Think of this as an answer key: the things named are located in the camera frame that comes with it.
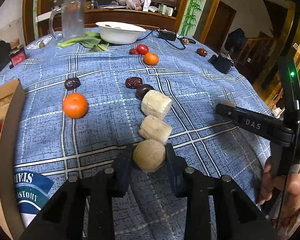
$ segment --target pitcher handle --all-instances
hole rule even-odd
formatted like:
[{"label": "pitcher handle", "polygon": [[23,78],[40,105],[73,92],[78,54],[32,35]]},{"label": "pitcher handle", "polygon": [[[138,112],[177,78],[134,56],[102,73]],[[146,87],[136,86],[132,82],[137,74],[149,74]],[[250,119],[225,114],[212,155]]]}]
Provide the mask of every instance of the pitcher handle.
[{"label": "pitcher handle", "polygon": [[51,35],[57,40],[59,37],[62,36],[62,33],[59,33],[59,34],[56,34],[54,32],[54,29],[53,29],[53,18],[55,15],[61,13],[61,8],[58,8],[56,10],[52,10],[52,13],[50,15],[50,19],[49,19],[49,31],[51,33]]}]

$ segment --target plaid tablecloth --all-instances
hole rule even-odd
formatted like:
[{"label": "plaid tablecloth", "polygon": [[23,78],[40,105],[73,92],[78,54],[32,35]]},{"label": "plaid tablecloth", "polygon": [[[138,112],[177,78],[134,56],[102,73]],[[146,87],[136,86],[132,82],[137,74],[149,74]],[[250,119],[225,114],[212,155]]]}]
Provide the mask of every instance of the plaid tablecloth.
[{"label": "plaid tablecloth", "polygon": [[[47,42],[51,37],[42,39]],[[0,86],[19,78],[26,91],[14,168],[16,173],[41,174],[52,181],[52,186],[45,187],[41,180],[35,190],[50,198],[70,175],[93,176],[109,167],[127,143],[143,140],[138,134],[145,117],[141,102],[135,90],[124,84],[126,78],[139,76],[173,101],[164,121],[173,127],[168,142],[176,154],[209,176],[230,175],[256,201],[262,166],[270,155],[269,142],[237,128],[216,114],[215,107],[232,101],[264,114],[270,110],[235,68],[225,75],[208,63],[213,51],[200,43],[176,50],[152,33],[138,42],[160,57],[156,66],[149,66],[142,56],[129,55],[136,43],[86,53],[88,49],[81,45],[58,48],[54,39],[35,49],[39,41],[27,47],[25,62],[0,73]],[[174,44],[181,47],[178,40]],[[210,54],[201,57],[197,48]],[[75,91],[64,87],[71,77],[81,80]],[[88,113],[77,120],[62,112],[63,99],[73,92],[82,93],[89,102]],[[16,182],[16,187],[31,183]],[[40,209],[36,208],[28,213],[34,216]],[[165,166],[149,174],[133,170],[129,190],[124,198],[113,199],[113,210],[116,239],[183,239],[186,199],[172,194]]]}]

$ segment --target transparent plastic jug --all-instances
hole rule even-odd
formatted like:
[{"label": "transparent plastic jug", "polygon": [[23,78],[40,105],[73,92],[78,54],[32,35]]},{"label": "transparent plastic jug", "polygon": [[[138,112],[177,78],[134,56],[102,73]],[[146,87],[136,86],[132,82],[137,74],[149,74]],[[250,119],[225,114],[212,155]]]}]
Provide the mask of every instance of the transparent plastic jug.
[{"label": "transparent plastic jug", "polygon": [[[49,30],[55,39],[63,37],[64,41],[72,38],[84,37],[84,0],[65,0],[61,8],[52,10],[49,19]],[[61,13],[62,33],[53,30],[53,18]]]}]

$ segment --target wooden door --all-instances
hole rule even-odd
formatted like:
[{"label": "wooden door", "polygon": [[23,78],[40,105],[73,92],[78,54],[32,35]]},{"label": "wooden door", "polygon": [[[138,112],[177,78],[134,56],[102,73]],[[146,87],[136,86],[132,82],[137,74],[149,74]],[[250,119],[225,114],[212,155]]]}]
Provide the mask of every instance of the wooden door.
[{"label": "wooden door", "polygon": [[220,1],[204,44],[219,53],[237,11]]}]

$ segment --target tangerine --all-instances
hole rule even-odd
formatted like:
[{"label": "tangerine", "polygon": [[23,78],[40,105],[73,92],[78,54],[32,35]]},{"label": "tangerine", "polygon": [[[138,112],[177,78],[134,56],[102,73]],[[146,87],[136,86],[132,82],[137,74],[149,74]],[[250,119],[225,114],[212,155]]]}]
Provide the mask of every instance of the tangerine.
[{"label": "tangerine", "polygon": [[77,119],[83,117],[88,110],[88,102],[80,93],[67,95],[63,100],[63,111],[71,118]]},{"label": "tangerine", "polygon": [[155,66],[159,62],[159,56],[153,52],[148,52],[147,54],[145,54],[143,61],[147,65]]}]

